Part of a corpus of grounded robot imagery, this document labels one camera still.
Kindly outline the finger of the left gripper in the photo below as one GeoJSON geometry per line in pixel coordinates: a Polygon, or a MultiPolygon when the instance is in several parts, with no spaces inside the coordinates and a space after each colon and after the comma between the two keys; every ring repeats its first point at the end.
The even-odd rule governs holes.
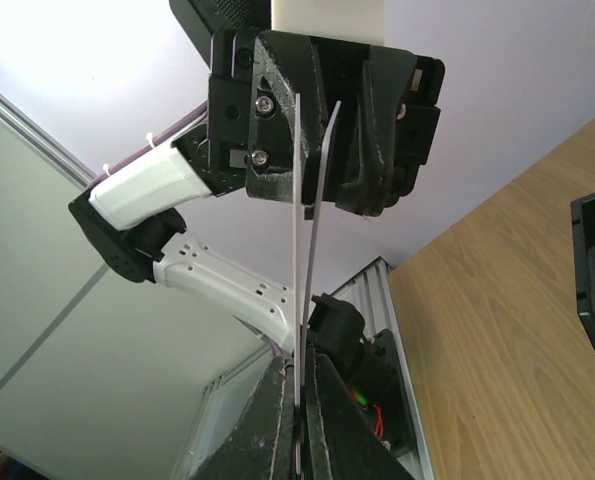
{"type": "Polygon", "coordinates": [[[356,120],[350,142],[350,171],[335,206],[359,216],[377,217],[396,203],[396,123],[417,57],[405,50],[370,46],[362,61],[356,93],[356,120]]]}
{"type": "Polygon", "coordinates": [[[264,115],[251,107],[248,150],[265,152],[268,161],[248,168],[246,192],[252,198],[290,203],[294,142],[300,140],[302,180],[315,181],[327,123],[319,52],[310,37],[273,30],[256,37],[252,100],[263,96],[274,108],[264,115]]]}

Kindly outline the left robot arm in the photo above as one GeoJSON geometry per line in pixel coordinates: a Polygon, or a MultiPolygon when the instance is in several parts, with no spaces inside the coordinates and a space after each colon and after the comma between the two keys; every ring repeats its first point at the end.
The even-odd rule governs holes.
{"type": "Polygon", "coordinates": [[[284,353],[306,346],[311,261],[281,286],[192,234],[183,203],[244,191],[377,217],[409,195],[438,125],[444,63],[385,43],[382,1],[173,1],[209,67],[206,101],[69,205],[119,276],[203,296],[284,353]]]}

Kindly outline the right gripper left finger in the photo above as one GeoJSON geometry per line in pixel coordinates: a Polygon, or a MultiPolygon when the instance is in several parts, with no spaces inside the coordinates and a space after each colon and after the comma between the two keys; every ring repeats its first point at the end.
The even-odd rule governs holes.
{"type": "Polygon", "coordinates": [[[293,362],[273,358],[223,443],[191,475],[200,480],[293,479],[293,362]]]}

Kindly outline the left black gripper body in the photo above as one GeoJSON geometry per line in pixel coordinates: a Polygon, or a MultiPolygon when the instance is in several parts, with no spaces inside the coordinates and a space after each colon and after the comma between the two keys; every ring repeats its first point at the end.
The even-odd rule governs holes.
{"type": "MultiPolygon", "coordinates": [[[[271,28],[271,1],[174,1],[171,11],[209,68],[208,98],[203,119],[174,141],[184,159],[213,195],[242,189],[248,168],[263,166],[268,155],[248,150],[251,107],[264,115],[273,101],[252,100],[252,73],[256,37],[271,28]]],[[[331,143],[323,198],[337,198],[339,186],[351,167],[350,142],[356,120],[359,70],[371,45],[309,36],[318,48],[327,104],[327,123],[337,103],[341,108],[331,143]]],[[[410,86],[397,115],[395,144],[395,198],[414,188],[420,168],[427,162],[440,109],[438,99],[445,76],[444,63],[417,57],[410,86]]],[[[303,189],[314,198],[314,181],[303,189]]]]}

